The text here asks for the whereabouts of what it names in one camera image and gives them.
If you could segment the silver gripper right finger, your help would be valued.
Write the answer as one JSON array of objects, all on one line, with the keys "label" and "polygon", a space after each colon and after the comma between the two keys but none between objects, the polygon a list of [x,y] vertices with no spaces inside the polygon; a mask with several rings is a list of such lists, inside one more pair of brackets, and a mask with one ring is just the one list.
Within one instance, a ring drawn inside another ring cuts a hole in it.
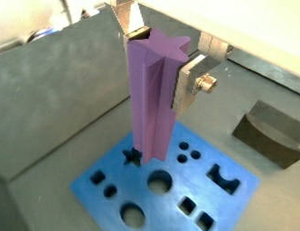
[{"label": "silver gripper right finger", "polygon": [[232,47],[206,32],[200,32],[198,50],[179,69],[171,109],[179,115],[194,102],[195,95],[212,92],[218,81],[208,71],[214,69],[231,53]]}]

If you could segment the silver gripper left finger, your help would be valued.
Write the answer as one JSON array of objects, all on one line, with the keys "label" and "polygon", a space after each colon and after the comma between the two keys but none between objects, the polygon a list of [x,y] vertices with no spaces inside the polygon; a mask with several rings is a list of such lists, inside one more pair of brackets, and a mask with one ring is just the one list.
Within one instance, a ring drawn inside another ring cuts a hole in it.
[{"label": "silver gripper left finger", "polygon": [[147,39],[151,28],[143,23],[139,4],[135,0],[104,0],[119,25],[123,49],[132,40]]}]

